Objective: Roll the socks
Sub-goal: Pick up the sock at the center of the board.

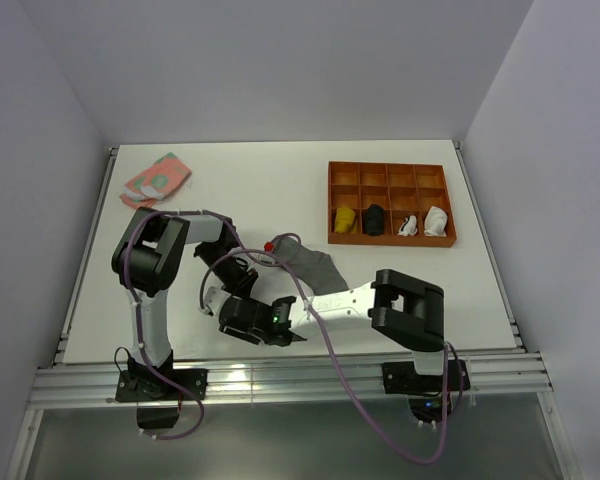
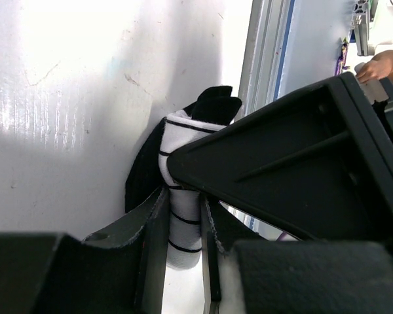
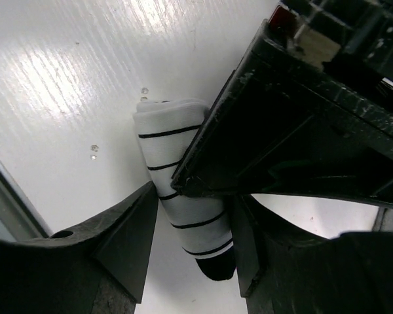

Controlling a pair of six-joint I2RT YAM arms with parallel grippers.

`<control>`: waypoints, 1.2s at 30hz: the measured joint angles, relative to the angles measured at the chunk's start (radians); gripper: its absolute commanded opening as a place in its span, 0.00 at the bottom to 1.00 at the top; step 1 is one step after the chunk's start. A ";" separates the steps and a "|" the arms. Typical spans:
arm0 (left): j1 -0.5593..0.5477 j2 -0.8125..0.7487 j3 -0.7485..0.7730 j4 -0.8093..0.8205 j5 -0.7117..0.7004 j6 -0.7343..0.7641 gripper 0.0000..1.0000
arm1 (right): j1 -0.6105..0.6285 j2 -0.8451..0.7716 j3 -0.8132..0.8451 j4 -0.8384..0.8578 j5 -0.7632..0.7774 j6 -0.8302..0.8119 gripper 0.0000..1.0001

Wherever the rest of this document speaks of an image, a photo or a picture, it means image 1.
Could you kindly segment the grey sock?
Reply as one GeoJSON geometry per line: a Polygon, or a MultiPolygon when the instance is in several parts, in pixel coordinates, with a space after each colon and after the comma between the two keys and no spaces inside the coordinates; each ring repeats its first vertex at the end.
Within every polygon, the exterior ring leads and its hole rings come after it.
{"type": "Polygon", "coordinates": [[[273,239],[273,253],[313,292],[327,295],[349,289],[331,256],[304,247],[295,235],[273,239]]]}

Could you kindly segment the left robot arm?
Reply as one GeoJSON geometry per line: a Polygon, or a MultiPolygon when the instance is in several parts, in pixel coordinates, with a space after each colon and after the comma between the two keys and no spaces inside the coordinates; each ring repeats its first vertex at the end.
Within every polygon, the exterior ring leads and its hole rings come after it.
{"type": "Polygon", "coordinates": [[[234,258],[222,257],[239,246],[233,221],[209,211],[136,210],[112,255],[111,266],[132,305],[134,361],[146,366],[139,388],[163,399],[175,386],[167,329],[167,296],[179,271],[184,247],[196,246],[201,259],[229,293],[248,297],[258,274],[234,258]]]}

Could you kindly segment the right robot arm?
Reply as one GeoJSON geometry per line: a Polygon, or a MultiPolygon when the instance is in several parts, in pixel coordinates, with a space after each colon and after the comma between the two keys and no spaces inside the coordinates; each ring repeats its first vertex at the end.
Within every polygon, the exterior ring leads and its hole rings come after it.
{"type": "Polygon", "coordinates": [[[355,289],[312,296],[287,296],[267,305],[211,287],[204,306],[219,330],[258,345],[287,347],[326,330],[371,328],[414,355],[413,378],[432,390],[448,374],[444,361],[444,291],[441,287],[391,269],[355,289]]]}

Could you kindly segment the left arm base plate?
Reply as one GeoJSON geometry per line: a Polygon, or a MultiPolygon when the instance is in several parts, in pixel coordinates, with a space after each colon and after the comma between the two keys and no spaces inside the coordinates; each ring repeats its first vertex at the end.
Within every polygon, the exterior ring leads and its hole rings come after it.
{"type": "Polygon", "coordinates": [[[137,403],[151,401],[204,400],[208,380],[208,370],[176,369],[167,377],[193,394],[183,393],[173,385],[158,379],[146,371],[140,374],[124,370],[118,380],[115,401],[118,403],[137,403]]]}

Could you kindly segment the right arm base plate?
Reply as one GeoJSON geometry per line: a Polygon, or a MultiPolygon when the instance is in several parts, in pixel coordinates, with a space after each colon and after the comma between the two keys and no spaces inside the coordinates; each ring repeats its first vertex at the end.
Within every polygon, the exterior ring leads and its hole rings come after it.
{"type": "MultiPolygon", "coordinates": [[[[442,390],[441,375],[420,375],[412,361],[385,362],[381,364],[383,388],[386,394],[433,395],[442,390]]],[[[464,360],[447,362],[448,390],[466,392],[471,388],[464,360]]]]}

